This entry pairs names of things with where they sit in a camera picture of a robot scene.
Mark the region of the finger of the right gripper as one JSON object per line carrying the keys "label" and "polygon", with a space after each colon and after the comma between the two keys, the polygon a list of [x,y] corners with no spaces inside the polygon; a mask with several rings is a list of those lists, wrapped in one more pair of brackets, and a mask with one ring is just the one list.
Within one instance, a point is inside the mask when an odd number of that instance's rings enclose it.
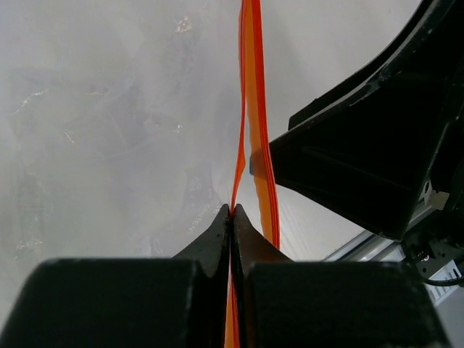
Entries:
{"label": "finger of the right gripper", "polygon": [[270,143],[275,180],[401,240],[426,184],[463,229],[463,3],[422,1],[371,62],[315,99]]}

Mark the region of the clear orange zip top bag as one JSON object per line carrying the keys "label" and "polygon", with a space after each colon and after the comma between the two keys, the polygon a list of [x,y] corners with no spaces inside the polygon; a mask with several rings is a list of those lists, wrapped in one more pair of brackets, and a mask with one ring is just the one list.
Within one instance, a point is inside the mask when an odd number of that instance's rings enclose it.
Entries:
{"label": "clear orange zip top bag", "polygon": [[170,258],[230,212],[280,246],[259,1],[1,3],[1,331],[61,258]]}

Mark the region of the aluminium mounting rail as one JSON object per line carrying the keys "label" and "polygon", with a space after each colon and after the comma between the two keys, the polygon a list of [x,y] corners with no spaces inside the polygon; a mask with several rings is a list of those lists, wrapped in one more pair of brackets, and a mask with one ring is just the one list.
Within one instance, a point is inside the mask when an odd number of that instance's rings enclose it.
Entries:
{"label": "aluminium mounting rail", "polygon": [[463,322],[463,206],[451,213],[421,206],[403,241],[363,231],[326,258],[327,261],[405,262],[422,278],[439,314]]}

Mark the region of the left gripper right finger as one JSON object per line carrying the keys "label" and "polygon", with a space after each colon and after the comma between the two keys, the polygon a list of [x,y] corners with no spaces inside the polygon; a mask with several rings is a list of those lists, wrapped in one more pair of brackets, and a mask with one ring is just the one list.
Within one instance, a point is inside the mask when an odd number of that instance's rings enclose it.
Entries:
{"label": "left gripper right finger", "polygon": [[428,292],[401,262],[295,262],[233,211],[235,347],[449,347]]}

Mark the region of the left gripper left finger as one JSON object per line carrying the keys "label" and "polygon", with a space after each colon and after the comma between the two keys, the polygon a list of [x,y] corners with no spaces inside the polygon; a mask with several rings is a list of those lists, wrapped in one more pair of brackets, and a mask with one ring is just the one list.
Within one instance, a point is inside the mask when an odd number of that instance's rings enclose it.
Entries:
{"label": "left gripper left finger", "polygon": [[230,212],[170,258],[61,258],[26,279],[3,347],[222,347]]}

